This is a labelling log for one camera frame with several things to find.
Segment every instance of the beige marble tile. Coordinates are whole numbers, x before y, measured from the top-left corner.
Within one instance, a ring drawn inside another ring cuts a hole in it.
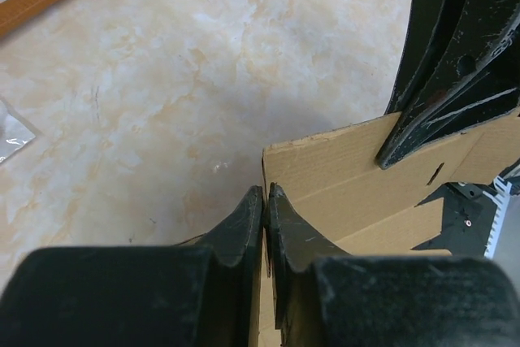
[[[37,139],[0,165],[0,280],[43,245],[171,244],[262,147],[382,115],[410,0],[65,0],[0,48]]]

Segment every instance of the clear plastic wrap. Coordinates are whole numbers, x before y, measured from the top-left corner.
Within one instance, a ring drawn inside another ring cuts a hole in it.
[[[11,115],[5,103],[0,100],[0,163],[26,146],[33,138],[34,133]]]

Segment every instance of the black curved plastic piece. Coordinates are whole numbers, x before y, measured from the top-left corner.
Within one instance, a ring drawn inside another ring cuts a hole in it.
[[[307,223],[294,209],[284,191],[271,184],[266,214],[266,242],[273,293],[275,299],[275,326],[288,327],[288,299],[294,289],[297,273],[319,256],[346,255]]]
[[[445,0],[440,22],[433,33],[422,31],[424,36],[439,36],[441,20],[447,15],[447,3]],[[413,22],[419,19],[417,14],[421,8],[428,7],[428,3],[414,2],[413,6],[409,28],[415,35],[421,35],[417,33],[417,23]],[[445,50],[442,45],[438,50],[438,40],[430,41],[425,53],[435,51],[437,54],[429,58],[422,56],[417,73],[412,76],[411,68],[405,65],[410,63],[410,56],[417,56],[424,49],[424,39],[406,42],[388,107],[388,112],[402,110],[402,115],[378,153],[377,162],[383,169],[428,142],[506,115],[518,106],[518,91],[513,91],[520,85],[518,65],[501,72],[494,68],[499,68],[495,63],[504,61],[505,50],[516,41],[520,0],[465,0],[459,12],[453,8],[453,14],[460,18],[453,34],[446,35],[449,42]],[[499,99],[506,93],[510,93],[509,98]]]
[[[0,301],[0,345],[256,346],[262,189],[196,245],[39,249]]]
[[[401,64],[386,114],[403,111],[446,51],[465,0],[412,0]]]

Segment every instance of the white toothed strip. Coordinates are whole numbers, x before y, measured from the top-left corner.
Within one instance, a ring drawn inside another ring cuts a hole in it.
[[[511,183],[505,182],[502,178],[497,176],[493,184],[495,185],[497,194],[493,197],[490,193],[483,192],[486,197],[491,199],[496,205],[495,218],[489,232],[489,238],[487,239],[486,251],[484,256],[488,259],[493,259],[495,255],[496,246],[498,245],[498,239],[501,236],[502,225],[504,224],[505,212],[509,205],[509,199],[511,198]]]

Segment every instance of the cardboard box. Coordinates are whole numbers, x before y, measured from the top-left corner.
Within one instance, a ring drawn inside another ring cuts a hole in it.
[[[413,251],[437,236],[443,201],[416,206],[446,182],[490,184],[520,156],[519,110],[421,148],[387,170],[375,156],[399,114],[271,145],[263,151],[264,188],[280,184],[296,211],[351,254],[447,254]],[[262,273],[260,340],[280,346],[272,281]]]

